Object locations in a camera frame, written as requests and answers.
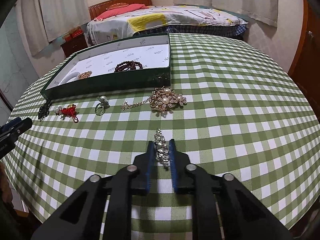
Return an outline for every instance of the wooden headboard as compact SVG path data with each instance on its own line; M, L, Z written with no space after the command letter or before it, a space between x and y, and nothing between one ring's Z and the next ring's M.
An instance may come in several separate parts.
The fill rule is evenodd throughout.
M93 5L93 6L89 7L91 20L93 20L95 17L97 17L100 14L102 14L103 12L105 12L106 9L110 5L115 4L115 3L120 3L120 2L125 2L125 3L128 3L128 4L140 3L140 4L144 4L146 6L152 5L151 0L110 0L110 1L105 1L105 2L98 3L96 5Z

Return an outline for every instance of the bedspread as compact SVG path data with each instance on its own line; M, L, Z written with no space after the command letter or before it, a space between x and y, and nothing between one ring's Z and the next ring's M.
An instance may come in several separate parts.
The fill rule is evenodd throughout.
M216 26L234 29L247 22L227 12L195 6L151 7L101 21L91 21L87 33L93 44L133 36L135 33L168 25Z

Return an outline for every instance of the silver brooch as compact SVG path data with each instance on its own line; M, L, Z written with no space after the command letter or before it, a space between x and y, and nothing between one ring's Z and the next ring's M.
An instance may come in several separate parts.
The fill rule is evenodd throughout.
M169 167L169 148L160 129L155 134L155 149L156 160L163 164L164 167Z

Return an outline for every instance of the gold chain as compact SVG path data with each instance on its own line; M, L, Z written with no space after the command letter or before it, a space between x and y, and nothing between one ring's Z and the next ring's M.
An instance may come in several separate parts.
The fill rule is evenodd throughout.
M150 100L150 98L148 98L148 99L146 99L146 100L144 100L142 102L132 104L132 105L128 105L128 102L125 101L124 104L121 106L121 109L122 110L126 110L126 109L130 109L130 108L133 108L133 107L136 107L136 106L142 106L145 103L147 103L149 100Z

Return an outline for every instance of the pink pillow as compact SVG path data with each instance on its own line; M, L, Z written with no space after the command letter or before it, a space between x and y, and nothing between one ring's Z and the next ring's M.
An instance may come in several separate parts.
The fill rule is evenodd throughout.
M138 3L129 4L128 6L126 6L124 8L118 8L118 9L105 11L102 14L100 14L98 17L96 17L95 20L100 21L100 20L110 18L112 16L124 14L127 12L133 12L133 11L136 11L139 9L148 9L148 7L146 7L144 4L138 4Z

